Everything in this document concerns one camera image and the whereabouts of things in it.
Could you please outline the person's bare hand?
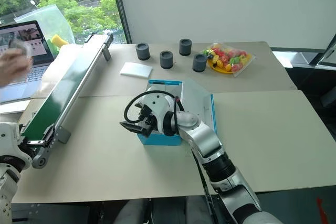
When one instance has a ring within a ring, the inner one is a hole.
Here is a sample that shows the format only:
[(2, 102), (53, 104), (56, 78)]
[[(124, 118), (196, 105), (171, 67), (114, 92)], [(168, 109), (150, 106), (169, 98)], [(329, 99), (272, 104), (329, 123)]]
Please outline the person's bare hand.
[(33, 59), (22, 49), (9, 48), (1, 55), (1, 87), (26, 76), (33, 65)]

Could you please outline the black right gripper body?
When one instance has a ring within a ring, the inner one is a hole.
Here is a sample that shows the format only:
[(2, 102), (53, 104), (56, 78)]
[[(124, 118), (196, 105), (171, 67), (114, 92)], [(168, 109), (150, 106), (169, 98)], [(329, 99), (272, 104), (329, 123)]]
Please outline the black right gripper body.
[(138, 123), (138, 126), (141, 127), (153, 127), (153, 131), (156, 131), (158, 129), (158, 123), (156, 117), (152, 114), (152, 110), (147, 106), (144, 105), (142, 109), (140, 110), (140, 115), (138, 117), (139, 120), (141, 120)]

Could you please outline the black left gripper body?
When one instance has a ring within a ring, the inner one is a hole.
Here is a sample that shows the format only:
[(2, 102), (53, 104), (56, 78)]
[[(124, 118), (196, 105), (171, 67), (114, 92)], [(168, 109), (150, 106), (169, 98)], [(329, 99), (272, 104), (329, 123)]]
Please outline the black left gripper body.
[(35, 153), (34, 153), (33, 149), (29, 147), (26, 140), (23, 140), (19, 144), (19, 149), (22, 152), (26, 153), (30, 158), (34, 158)]

